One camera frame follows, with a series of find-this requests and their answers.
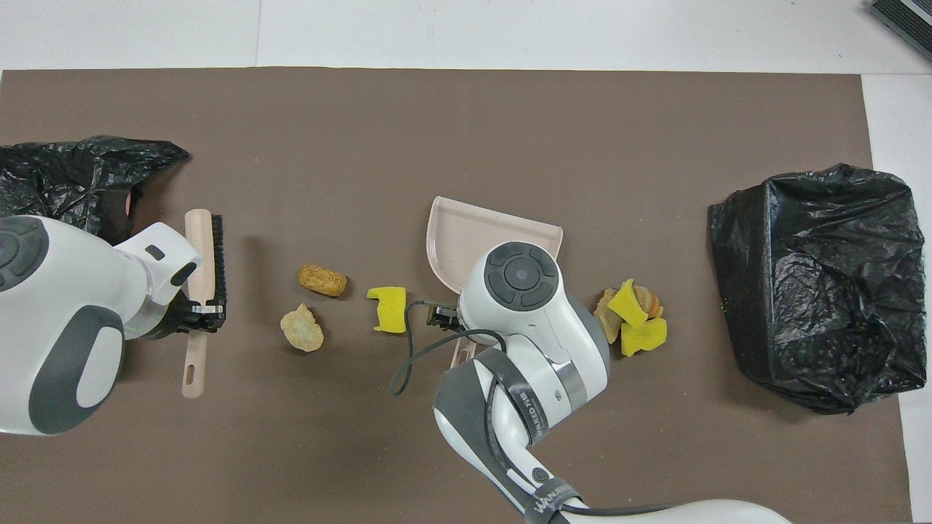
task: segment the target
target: white floor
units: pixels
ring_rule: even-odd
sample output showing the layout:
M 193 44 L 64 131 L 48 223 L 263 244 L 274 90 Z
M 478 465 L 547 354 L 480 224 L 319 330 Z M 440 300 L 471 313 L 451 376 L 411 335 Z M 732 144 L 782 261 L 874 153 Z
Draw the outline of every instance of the white floor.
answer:
M 861 74 L 874 167 L 932 231 L 932 62 L 861 0 L 0 2 L 0 75 L 256 65 Z M 932 521 L 932 390 L 899 401 L 913 520 Z

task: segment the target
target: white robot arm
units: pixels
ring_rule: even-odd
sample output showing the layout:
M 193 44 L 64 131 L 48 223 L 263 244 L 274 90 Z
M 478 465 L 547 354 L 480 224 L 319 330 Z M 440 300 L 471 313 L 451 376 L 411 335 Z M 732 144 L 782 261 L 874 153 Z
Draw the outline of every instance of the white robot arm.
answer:
M 0 431 L 85 420 L 113 388 L 125 339 L 215 331 L 224 314 L 202 323 L 179 289 L 200 262 L 161 223 L 111 246 L 50 218 L 0 218 Z
M 592 510 L 528 451 L 551 427 L 605 389 L 609 344 L 595 317 L 568 296 L 542 248 L 506 242 L 483 256 L 459 297 L 459 322 L 495 344 L 447 371 L 433 413 L 453 449 L 485 475 L 527 523 L 783 524 L 738 501 Z

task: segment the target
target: black plastic bag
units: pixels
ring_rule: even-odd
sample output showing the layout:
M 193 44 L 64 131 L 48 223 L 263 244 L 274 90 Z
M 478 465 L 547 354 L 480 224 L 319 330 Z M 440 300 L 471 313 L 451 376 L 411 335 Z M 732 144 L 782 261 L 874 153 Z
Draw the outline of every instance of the black plastic bag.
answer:
M 187 157 L 171 142 L 115 136 L 2 146 L 0 217 L 48 216 L 120 243 L 130 235 L 140 184 Z
M 822 414 L 925 385 L 923 235 L 896 176 L 839 164 L 709 208 L 742 373 Z

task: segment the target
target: sponge piece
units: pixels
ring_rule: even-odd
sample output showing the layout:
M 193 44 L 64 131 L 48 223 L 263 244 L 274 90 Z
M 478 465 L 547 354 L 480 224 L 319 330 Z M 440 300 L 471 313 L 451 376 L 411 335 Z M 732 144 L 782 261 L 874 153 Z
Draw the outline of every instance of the sponge piece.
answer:
M 403 287 L 374 287 L 366 298 L 377 298 L 378 325 L 376 331 L 386 333 L 404 333 L 404 303 L 406 291 Z
M 631 356 L 640 350 L 649 352 L 666 342 L 666 320 L 650 319 L 641 327 L 622 324 L 622 355 Z
M 635 296 L 635 279 L 624 281 L 622 289 L 609 301 L 609 309 L 618 313 L 631 327 L 641 327 L 647 321 L 647 313 Z

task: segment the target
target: brown mat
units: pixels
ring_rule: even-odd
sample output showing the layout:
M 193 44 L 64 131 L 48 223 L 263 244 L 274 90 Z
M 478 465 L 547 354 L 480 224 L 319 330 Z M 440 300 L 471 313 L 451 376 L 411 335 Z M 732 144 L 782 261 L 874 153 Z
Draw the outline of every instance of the brown mat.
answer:
M 535 449 L 590 505 L 910 519 L 897 401 L 821 417 L 741 376 L 707 250 L 706 206 L 730 192 L 870 167 L 857 76 L 7 71 L 0 122 L 3 144 L 106 133 L 189 150 L 138 224 L 223 214 L 231 308 L 199 400 L 180 393 L 184 337 L 133 343 L 85 424 L 0 435 L 4 522 L 520 522 L 435 427 L 452 348 L 387 393 L 404 339 L 372 330 L 365 291 L 454 299 L 425 256 L 436 195 L 562 226 L 567 288 L 590 304 L 633 276 L 666 305 L 669 341 L 615 360 L 609 388 Z M 346 272 L 348 292 L 303 290 L 302 263 Z M 307 355 L 278 328 L 302 301 L 327 336 Z

